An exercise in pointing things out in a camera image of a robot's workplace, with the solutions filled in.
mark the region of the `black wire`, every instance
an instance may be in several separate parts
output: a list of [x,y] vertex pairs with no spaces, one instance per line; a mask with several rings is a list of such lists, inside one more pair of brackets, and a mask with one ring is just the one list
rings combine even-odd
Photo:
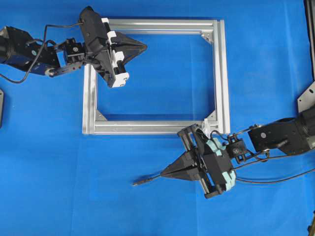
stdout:
[[217,130],[213,130],[213,131],[210,133],[210,139],[212,139],[212,134],[213,134],[213,133],[218,134],[222,139],[228,141],[228,139],[224,138],[223,135],[222,135],[219,131],[217,131]]
[[48,28],[48,27],[54,27],[54,28],[72,28],[72,27],[74,27],[74,26],[78,26],[78,25],[82,25],[82,24],[83,24],[83,23],[76,23],[76,24],[67,25],[67,26],[46,25],[46,26],[45,26],[45,31],[44,31],[44,38],[43,38],[43,40],[42,40],[43,44],[42,44],[41,47],[39,48],[38,53],[37,53],[37,55],[36,55],[34,61],[32,62],[32,64],[30,65],[29,69],[28,69],[27,72],[25,73],[23,79],[21,79],[21,80],[19,80],[19,81],[15,81],[15,80],[9,79],[8,77],[6,77],[6,76],[4,76],[4,75],[2,75],[2,74],[0,74],[0,77],[4,78],[4,79],[6,79],[6,80],[8,80],[9,82],[14,83],[14,84],[20,84],[20,83],[24,82],[24,81],[26,80],[27,76],[29,75],[30,71],[32,70],[33,66],[36,64],[36,62],[37,62],[37,60],[38,60],[38,58],[39,58],[41,52],[43,51],[43,48],[45,47],[45,44],[47,43],[47,42],[46,42],[47,28]]
[[237,181],[240,181],[240,182],[244,182],[244,183],[252,183],[252,184],[274,184],[274,183],[281,183],[281,182],[284,182],[284,181],[287,181],[287,180],[291,180],[291,179],[294,179],[294,178],[298,178],[300,176],[303,176],[303,175],[306,175],[308,173],[311,173],[315,171],[315,168],[314,169],[311,169],[309,171],[305,171],[303,173],[300,173],[298,175],[295,175],[295,176],[291,176],[291,177],[288,177],[288,178],[284,178],[284,179],[279,179],[279,180],[275,180],[275,181],[267,181],[267,182],[264,182],[264,181],[251,181],[251,180],[245,180],[245,179],[241,179],[241,178],[236,178]]
[[249,163],[247,163],[247,164],[244,164],[244,165],[235,167],[235,168],[233,168],[233,170],[237,170],[237,169],[243,168],[243,167],[245,167],[245,166],[249,166],[249,165],[252,165],[252,164],[255,164],[255,163],[258,163],[258,162],[262,162],[262,161],[273,160],[273,159],[280,159],[280,158],[292,157],[292,156],[298,156],[298,155],[301,155],[301,154],[290,154],[290,155],[272,156],[272,157],[267,157],[267,158],[261,158],[261,159],[259,159],[259,160],[252,161],[252,162],[249,162]]
[[137,186],[137,185],[141,185],[141,184],[150,182],[150,181],[152,181],[152,180],[154,180],[154,179],[156,179],[156,178],[158,178],[158,177],[160,177],[160,176],[161,176],[161,174],[159,174],[159,175],[157,175],[157,176],[154,176],[154,177],[150,177],[150,178],[146,178],[146,179],[143,179],[143,180],[139,180],[139,181],[137,181],[137,182],[134,182],[134,183],[132,184],[132,186]]

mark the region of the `cable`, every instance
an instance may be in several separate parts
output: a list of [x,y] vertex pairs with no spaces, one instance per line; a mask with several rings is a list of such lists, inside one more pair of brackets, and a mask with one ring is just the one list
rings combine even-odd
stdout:
[[219,131],[217,131],[217,130],[213,130],[213,131],[210,133],[210,139],[212,139],[212,134],[213,134],[213,133],[218,134],[223,140],[228,141],[228,139],[224,138],[223,135],[222,135]]
[[292,157],[292,156],[298,156],[298,155],[301,155],[301,154],[291,154],[291,155],[272,156],[272,157],[268,157],[268,158],[261,158],[261,159],[259,159],[259,160],[252,161],[252,162],[249,162],[249,163],[247,163],[247,164],[244,164],[244,165],[235,167],[235,168],[233,168],[233,170],[237,170],[237,169],[243,168],[243,167],[245,167],[245,166],[249,166],[249,165],[252,165],[252,164],[255,164],[255,163],[258,163],[258,162],[262,162],[262,161],[267,161],[267,160],[272,160],[272,159],[280,159],[280,158]]
[[150,182],[158,177],[160,177],[161,175],[157,175],[157,176],[154,176],[154,177],[151,177],[151,178],[147,178],[147,179],[144,179],[144,180],[140,180],[140,181],[137,181],[137,182],[134,182],[132,184],[132,186],[137,186],[137,185],[141,185],[141,184],[144,184],[144,183],[147,183],[147,182]]
[[284,179],[279,179],[279,180],[275,180],[275,181],[267,181],[267,182],[260,182],[260,181],[250,181],[250,180],[245,180],[245,179],[241,179],[241,178],[236,178],[237,181],[240,181],[240,182],[244,182],[244,183],[252,183],[252,184],[274,184],[274,183],[281,183],[281,182],[284,182],[284,181],[287,181],[287,180],[291,180],[291,179],[294,179],[294,178],[298,178],[300,176],[303,176],[303,175],[306,175],[308,173],[311,173],[315,171],[315,168],[314,169],[311,169],[309,171],[305,171],[303,173],[300,173],[298,175],[295,175],[295,176],[291,176],[291,177],[288,177],[288,178],[284,178]]
[[30,65],[29,69],[28,69],[27,72],[25,73],[23,79],[21,79],[21,80],[19,80],[19,81],[15,81],[15,80],[9,79],[8,77],[6,77],[6,76],[4,76],[4,75],[2,75],[2,74],[0,74],[0,77],[4,78],[4,79],[6,79],[6,80],[8,80],[9,82],[14,83],[14,84],[20,84],[20,83],[24,82],[24,81],[26,80],[27,76],[29,75],[30,71],[32,70],[33,66],[36,64],[36,62],[37,62],[37,60],[38,60],[38,58],[39,58],[41,52],[43,51],[43,48],[45,47],[45,44],[47,43],[47,42],[46,42],[47,28],[48,28],[48,27],[54,27],[54,28],[72,28],[72,27],[74,27],[74,26],[78,26],[78,25],[82,25],[82,24],[83,24],[83,23],[76,23],[76,24],[67,25],[67,26],[46,25],[46,26],[45,26],[45,31],[44,31],[44,38],[43,38],[43,40],[42,40],[43,44],[42,44],[41,47],[39,48],[38,53],[37,53],[37,55],[36,55],[34,61],[32,62],[32,64]]

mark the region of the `metal bracket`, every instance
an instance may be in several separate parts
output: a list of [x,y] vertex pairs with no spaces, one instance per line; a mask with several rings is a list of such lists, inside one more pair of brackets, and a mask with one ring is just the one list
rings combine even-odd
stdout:
[[185,121],[108,121],[97,110],[97,73],[85,66],[83,92],[84,134],[176,134],[197,123],[209,135],[212,130],[230,132],[230,108],[226,66],[224,21],[110,19],[112,30],[125,34],[196,34],[212,45],[215,80],[215,110],[204,120]]
[[208,43],[212,44],[213,43],[213,35],[212,31],[209,30],[203,30],[201,32],[201,37],[204,38]]
[[299,113],[315,105],[315,82],[313,82],[297,99]]

